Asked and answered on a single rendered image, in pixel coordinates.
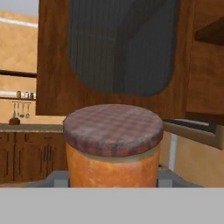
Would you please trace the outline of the brown cabinet door glass panel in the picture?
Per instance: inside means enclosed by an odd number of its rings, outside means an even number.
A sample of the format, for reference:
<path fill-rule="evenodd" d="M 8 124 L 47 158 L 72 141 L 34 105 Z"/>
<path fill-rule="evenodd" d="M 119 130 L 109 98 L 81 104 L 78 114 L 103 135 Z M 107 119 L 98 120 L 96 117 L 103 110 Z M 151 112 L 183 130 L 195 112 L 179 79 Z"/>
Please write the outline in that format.
<path fill-rule="evenodd" d="M 86 106 L 124 103 L 158 113 L 164 119 L 183 118 L 190 68 L 196 0 L 180 0 L 175 69 L 166 89 L 151 97 L 104 94 L 82 84 L 67 56 L 69 0 L 39 0 L 36 114 L 66 116 Z"/>

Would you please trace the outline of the dark wall shelf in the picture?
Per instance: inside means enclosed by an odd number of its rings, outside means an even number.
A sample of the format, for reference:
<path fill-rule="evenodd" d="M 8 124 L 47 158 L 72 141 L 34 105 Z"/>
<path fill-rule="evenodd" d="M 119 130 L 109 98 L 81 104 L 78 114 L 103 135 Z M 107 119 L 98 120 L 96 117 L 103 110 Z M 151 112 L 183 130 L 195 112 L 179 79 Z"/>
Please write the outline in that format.
<path fill-rule="evenodd" d="M 0 75 L 9 75 L 15 77 L 25 77 L 25 78 L 37 78 L 36 73 L 26 73 L 17 71 L 0 70 Z"/>

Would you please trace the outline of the rail with hanging tools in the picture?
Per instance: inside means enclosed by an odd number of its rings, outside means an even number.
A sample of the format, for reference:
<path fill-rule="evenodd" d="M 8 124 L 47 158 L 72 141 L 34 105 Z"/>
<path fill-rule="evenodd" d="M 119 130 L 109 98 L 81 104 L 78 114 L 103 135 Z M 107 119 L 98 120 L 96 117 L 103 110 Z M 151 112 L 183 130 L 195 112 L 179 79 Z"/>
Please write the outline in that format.
<path fill-rule="evenodd" d="M 30 118 L 30 106 L 31 103 L 29 101 L 14 101 L 13 103 L 13 118 Z"/>

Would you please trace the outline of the brown wooden wall cabinet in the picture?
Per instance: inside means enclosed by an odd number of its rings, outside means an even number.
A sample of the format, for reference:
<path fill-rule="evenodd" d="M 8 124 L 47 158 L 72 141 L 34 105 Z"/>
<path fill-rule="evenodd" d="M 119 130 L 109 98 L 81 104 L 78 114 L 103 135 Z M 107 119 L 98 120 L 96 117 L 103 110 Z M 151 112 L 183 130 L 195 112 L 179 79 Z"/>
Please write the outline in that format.
<path fill-rule="evenodd" d="M 224 17 L 224 0 L 196 0 L 193 31 Z M 224 46 L 192 40 L 186 118 L 224 125 Z"/>

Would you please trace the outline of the grey metal frame fixture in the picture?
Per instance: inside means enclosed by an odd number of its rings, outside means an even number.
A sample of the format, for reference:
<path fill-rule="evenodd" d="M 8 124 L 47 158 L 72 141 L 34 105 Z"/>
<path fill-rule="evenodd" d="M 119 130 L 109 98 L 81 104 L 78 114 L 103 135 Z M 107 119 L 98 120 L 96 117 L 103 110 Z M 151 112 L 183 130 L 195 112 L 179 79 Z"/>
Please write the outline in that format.
<path fill-rule="evenodd" d="M 224 126 L 184 119 L 164 120 L 164 130 L 224 150 Z"/>

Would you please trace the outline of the brown base cupboard run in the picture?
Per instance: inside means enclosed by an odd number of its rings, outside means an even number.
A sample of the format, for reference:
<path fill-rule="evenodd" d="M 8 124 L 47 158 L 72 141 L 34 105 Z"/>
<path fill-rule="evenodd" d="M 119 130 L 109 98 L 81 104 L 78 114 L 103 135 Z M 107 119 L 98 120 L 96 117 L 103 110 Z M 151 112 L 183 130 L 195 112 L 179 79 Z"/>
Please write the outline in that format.
<path fill-rule="evenodd" d="M 38 181 L 66 170 L 61 133 L 0 132 L 0 184 Z"/>

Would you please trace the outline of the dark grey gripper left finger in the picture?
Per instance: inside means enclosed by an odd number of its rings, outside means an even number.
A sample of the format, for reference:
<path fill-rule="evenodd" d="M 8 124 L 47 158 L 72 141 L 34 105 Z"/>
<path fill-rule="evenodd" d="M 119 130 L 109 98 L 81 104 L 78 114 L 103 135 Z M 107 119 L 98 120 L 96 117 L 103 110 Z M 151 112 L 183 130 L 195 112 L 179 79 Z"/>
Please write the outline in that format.
<path fill-rule="evenodd" d="M 69 187 L 70 176 L 68 171 L 53 171 L 45 179 L 32 182 L 27 187 Z"/>

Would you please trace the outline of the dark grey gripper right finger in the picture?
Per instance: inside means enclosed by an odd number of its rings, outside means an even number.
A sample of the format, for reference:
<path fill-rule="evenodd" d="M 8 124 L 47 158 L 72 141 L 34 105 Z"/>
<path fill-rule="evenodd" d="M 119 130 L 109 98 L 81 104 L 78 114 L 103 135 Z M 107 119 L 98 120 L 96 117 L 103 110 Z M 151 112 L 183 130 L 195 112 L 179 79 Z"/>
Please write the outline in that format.
<path fill-rule="evenodd" d="M 157 174 L 157 187 L 199 187 L 191 182 L 187 182 L 179 175 L 170 170 L 161 170 Z"/>

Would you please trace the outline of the white wall shelf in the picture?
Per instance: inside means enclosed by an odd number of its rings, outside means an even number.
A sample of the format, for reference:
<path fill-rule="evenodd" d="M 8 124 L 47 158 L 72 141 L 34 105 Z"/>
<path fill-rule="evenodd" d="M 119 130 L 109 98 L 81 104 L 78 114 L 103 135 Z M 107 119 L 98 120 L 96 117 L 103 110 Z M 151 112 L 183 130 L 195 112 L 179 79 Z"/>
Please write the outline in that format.
<path fill-rule="evenodd" d="M 1 97 L 10 97 L 10 98 L 16 98 L 17 99 L 17 91 L 0 90 L 0 96 Z M 21 99 L 25 99 L 25 92 L 21 92 Z"/>

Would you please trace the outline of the white vertical post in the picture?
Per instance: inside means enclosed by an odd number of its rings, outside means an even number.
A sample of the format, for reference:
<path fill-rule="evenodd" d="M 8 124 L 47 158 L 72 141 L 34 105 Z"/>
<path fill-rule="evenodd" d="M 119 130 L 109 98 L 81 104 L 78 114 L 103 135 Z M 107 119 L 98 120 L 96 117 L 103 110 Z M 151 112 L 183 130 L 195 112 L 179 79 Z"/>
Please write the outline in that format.
<path fill-rule="evenodd" d="M 176 151 L 177 151 L 177 142 L 178 142 L 178 136 L 175 134 L 171 134 L 168 167 L 173 172 L 175 171 L 175 158 L 176 158 Z"/>

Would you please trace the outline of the orange jam jar plaid lid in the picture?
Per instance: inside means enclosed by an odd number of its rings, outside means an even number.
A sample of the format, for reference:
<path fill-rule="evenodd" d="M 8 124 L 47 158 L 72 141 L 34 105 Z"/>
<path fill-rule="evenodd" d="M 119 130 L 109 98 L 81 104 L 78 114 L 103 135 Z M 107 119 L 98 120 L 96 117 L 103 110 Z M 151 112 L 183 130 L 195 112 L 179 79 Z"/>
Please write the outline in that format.
<path fill-rule="evenodd" d="M 161 118 L 124 104 L 79 109 L 63 122 L 71 187 L 154 187 Z"/>

